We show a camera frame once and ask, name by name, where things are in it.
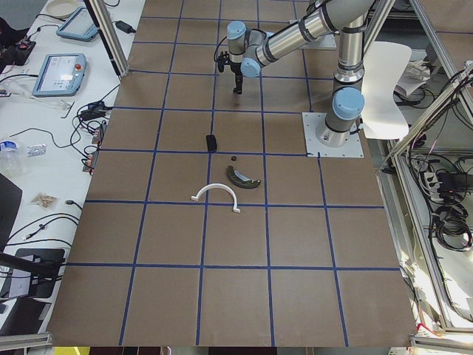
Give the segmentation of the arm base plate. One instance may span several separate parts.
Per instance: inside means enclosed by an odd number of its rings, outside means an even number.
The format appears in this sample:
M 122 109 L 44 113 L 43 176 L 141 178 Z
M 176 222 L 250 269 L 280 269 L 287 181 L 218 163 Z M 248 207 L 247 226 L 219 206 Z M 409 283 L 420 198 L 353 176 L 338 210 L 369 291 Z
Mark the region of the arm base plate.
M 364 153 L 356 125 L 347 132 L 331 131 L 324 112 L 303 112 L 302 122 L 306 154 L 309 158 L 363 158 Z
M 309 50 L 334 50 L 336 48 L 336 41 L 331 32 L 327 32 L 327 27 L 324 22 L 315 17 L 312 19 L 302 18 L 299 21 L 294 21 L 302 36 L 302 45 L 299 49 Z

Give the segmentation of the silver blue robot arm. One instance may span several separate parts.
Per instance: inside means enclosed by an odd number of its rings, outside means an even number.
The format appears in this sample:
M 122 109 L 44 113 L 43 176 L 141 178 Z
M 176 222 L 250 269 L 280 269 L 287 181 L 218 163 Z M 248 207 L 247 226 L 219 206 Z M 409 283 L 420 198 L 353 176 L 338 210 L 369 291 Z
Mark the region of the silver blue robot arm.
M 301 18 L 275 33 L 232 21 L 226 29 L 228 48 L 216 52 L 214 60 L 220 72 L 230 67 L 234 92 L 241 94 L 244 78 L 256 78 L 263 67 L 303 52 L 309 74 L 333 76 L 331 94 L 321 98 L 328 112 L 316 137 L 325 146 L 338 148 L 352 134 L 365 104 L 364 38 L 373 5 L 373 1 L 310 1 Z

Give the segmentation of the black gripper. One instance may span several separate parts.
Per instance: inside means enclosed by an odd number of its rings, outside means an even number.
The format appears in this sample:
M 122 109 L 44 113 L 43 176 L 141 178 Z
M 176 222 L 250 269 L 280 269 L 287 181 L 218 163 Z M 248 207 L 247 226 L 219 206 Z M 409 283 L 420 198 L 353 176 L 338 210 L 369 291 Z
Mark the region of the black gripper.
M 241 72 L 241 64 L 232 62 L 230 64 L 231 71 L 235 75 L 235 87 L 233 88 L 233 93 L 237 95 L 242 94 L 242 85 L 243 85 L 243 74 Z

